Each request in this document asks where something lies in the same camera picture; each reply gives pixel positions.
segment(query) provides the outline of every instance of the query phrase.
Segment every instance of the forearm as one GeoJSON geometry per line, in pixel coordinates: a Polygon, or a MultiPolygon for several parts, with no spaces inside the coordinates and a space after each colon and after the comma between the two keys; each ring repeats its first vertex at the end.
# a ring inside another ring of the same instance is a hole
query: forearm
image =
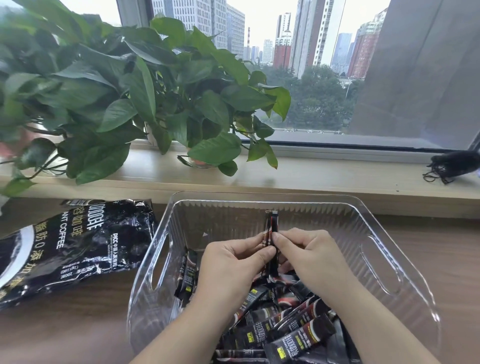
{"type": "Polygon", "coordinates": [[[417,338],[354,277],[333,309],[365,364],[439,364],[417,338]]]}
{"type": "Polygon", "coordinates": [[[194,298],[131,364],[207,364],[226,324],[211,304],[194,298]]]}

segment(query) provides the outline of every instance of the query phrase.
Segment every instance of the clear plastic storage bin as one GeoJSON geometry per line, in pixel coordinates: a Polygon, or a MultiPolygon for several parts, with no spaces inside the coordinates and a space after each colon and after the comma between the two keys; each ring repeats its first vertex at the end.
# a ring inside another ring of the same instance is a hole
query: clear plastic storage bin
{"type": "Polygon", "coordinates": [[[440,318],[427,282],[359,199],[180,192],[170,199],[133,285],[127,326],[135,353],[180,313],[173,293],[184,247],[202,252],[213,241],[254,236],[264,229],[269,209],[278,210],[281,230],[327,230],[358,280],[430,351],[438,352],[440,318]],[[156,267],[157,260],[165,261],[163,269],[156,267]],[[161,274],[152,281],[154,269],[161,274]]]}

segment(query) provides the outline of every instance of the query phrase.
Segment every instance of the wooden desk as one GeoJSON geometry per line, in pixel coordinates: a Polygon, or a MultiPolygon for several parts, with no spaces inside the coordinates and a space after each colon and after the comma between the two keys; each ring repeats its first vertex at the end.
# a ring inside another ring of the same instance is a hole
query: wooden desk
{"type": "MultiPolygon", "coordinates": [[[[12,200],[0,234],[52,216],[59,200],[12,200]]],[[[164,205],[156,205],[161,218],[164,205]]],[[[422,272],[443,322],[443,364],[480,357],[480,226],[459,219],[379,216],[422,272]]],[[[132,358],[126,314],[134,271],[92,278],[0,312],[2,364],[124,364],[132,358]]]]}

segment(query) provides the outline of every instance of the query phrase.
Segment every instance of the left hand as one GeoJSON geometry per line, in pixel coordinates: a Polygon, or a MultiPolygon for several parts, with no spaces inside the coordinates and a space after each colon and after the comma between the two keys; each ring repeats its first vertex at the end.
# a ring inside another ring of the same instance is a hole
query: left hand
{"type": "Polygon", "coordinates": [[[262,248],[262,238],[263,233],[208,244],[192,304],[213,309],[227,325],[247,297],[255,275],[275,256],[273,246],[262,248]]]}

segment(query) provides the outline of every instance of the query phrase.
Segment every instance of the pothos plant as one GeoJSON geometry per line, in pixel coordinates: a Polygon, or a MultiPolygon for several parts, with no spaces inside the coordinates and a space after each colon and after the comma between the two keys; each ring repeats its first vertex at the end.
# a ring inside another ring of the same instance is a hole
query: pothos plant
{"type": "Polygon", "coordinates": [[[249,161],[266,156],[277,168],[265,141],[274,130],[255,112],[285,119],[290,94],[217,49],[214,37],[173,18],[157,17],[149,28],[113,27],[59,0],[14,1],[24,11],[0,24],[0,142],[36,138],[3,162],[13,164],[5,195],[27,189],[42,171],[66,173],[77,184],[105,178],[146,133],[162,154],[176,140],[191,159],[227,176],[236,173],[242,147],[249,161]],[[28,168],[35,172],[25,176],[28,168]]]}

